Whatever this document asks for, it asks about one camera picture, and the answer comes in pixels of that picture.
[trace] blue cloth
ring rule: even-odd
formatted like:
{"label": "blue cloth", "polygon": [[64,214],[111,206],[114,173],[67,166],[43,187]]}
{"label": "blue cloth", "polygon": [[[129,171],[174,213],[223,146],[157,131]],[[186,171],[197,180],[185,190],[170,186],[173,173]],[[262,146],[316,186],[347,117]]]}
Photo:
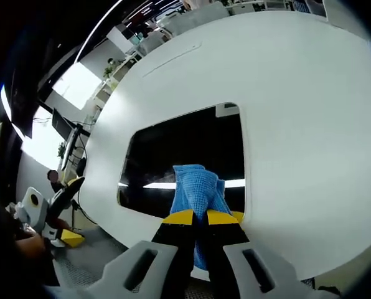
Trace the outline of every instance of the blue cloth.
{"label": "blue cloth", "polygon": [[[202,221],[207,209],[231,214],[224,200],[224,181],[205,170],[202,165],[173,166],[176,173],[176,192],[171,214],[192,209]],[[204,256],[198,242],[195,244],[194,265],[206,270]]]}

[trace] desk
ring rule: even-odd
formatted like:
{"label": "desk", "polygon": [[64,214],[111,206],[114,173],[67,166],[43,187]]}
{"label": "desk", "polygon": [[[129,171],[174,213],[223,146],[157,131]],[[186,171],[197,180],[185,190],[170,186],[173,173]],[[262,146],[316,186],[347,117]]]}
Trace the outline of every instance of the desk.
{"label": "desk", "polygon": [[371,50],[321,17],[295,12],[210,22],[138,62],[88,140],[80,195],[86,213],[128,247],[151,240],[161,219],[117,203],[130,139],[223,102],[240,109],[242,227],[250,238],[291,262],[299,279],[371,245]]}

